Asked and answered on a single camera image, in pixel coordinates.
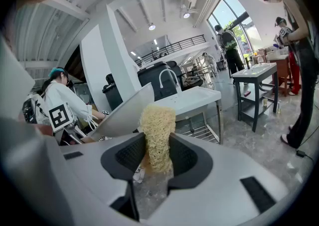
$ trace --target white pillar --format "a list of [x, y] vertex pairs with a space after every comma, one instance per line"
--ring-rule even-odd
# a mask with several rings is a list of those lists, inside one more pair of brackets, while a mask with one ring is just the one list
[[104, 1], [96, 9], [102, 15], [99, 28], [104, 52], [122, 100], [126, 101], [141, 89], [137, 65], [127, 52], [113, 10]]
[[95, 26], [80, 43], [81, 61], [86, 82], [89, 86], [96, 108], [111, 111], [109, 102], [102, 92], [107, 85], [106, 75], [111, 73], [106, 59], [99, 25]]

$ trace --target qr code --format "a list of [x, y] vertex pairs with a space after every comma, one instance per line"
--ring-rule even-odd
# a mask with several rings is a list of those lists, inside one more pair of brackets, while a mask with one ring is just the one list
[[69, 117], [66, 113], [64, 105], [60, 105], [58, 107], [51, 109], [49, 111], [49, 114], [54, 128], [58, 128], [69, 121]]

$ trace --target gray tile floor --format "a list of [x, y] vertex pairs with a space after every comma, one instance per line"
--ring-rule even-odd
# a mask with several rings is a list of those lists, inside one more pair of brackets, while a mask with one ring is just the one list
[[[222, 110], [224, 119], [224, 144], [225, 146], [238, 149], [256, 162], [263, 165], [270, 172], [280, 178], [290, 191], [307, 180], [313, 163], [307, 158], [296, 156], [295, 149], [283, 144], [280, 135], [288, 132], [288, 126], [294, 124], [300, 112], [301, 94], [298, 96], [284, 97], [281, 93], [280, 114], [272, 112], [272, 106], [259, 117], [257, 130], [252, 131], [252, 122], [237, 120], [237, 97], [236, 89], [229, 79], [228, 71], [219, 72], [214, 78], [216, 90], [221, 92]], [[241, 89], [253, 88], [241, 84]], [[215, 103], [209, 105], [206, 112], [207, 122], [218, 133], [217, 110]], [[202, 115], [192, 117], [194, 128], [204, 125]], [[314, 107], [311, 124], [304, 138], [308, 138], [319, 124], [319, 109]], [[184, 133], [189, 130], [188, 122], [180, 121], [176, 124], [176, 132]], [[300, 149], [310, 157], [318, 155], [319, 130], [317, 130]], [[142, 219], [147, 219], [152, 212], [165, 200], [166, 185], [172, 172], [164, 174], [145, 175], [142, 184], [135, 184], [135, 193], [138, 210]]]

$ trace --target metal faucet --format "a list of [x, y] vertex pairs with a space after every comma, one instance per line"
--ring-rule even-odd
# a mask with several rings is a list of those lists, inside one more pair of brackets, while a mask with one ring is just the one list
[[171, 70], [171, 69], [164, 69], [162, 72], [160, 72], [160, 74], [159, 74], [159, 81], [160, 81], [160, 82], [159, 82], [159, 86], [160, 86], [160, 88], [163, 88], [163, 84], [161, 83], [160, 77], [161, 77], [161, 74], [162, 74], [163, 72], [165, 72], [165, 71], [170, 71], [170, 72], [173, 73], [173, 75], [175, 76], [175, 80], [176, 80], [176, 91], [177, 91], [177, 94], [181, 94], [181, 88], [180, 88], [180, 85], [179, 85], [177, 76], [176, 76], [176, 74], [174, 73], [174, 71]]

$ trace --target window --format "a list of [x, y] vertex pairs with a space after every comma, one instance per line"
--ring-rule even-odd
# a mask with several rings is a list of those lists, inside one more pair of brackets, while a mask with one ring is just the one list
[[232, 8], [237, 16], [240, 16], [245, 12], [245, 8], [241, 5], [239, 0], [225, 0], [228, 5]]
[[245, 8], [239, 0], [220, 0], [207, 20], [213, 29], [217, 24], [220, 24], [222, 28], [227, 28], [233, 23], [231, 29], [237, 37], [239, 49], [242, 52], [240, 54], [247, 54], [251, 50], [263, 47], [262, 40], [252, 19], [247, 13], [244, 13], [246, 13]]

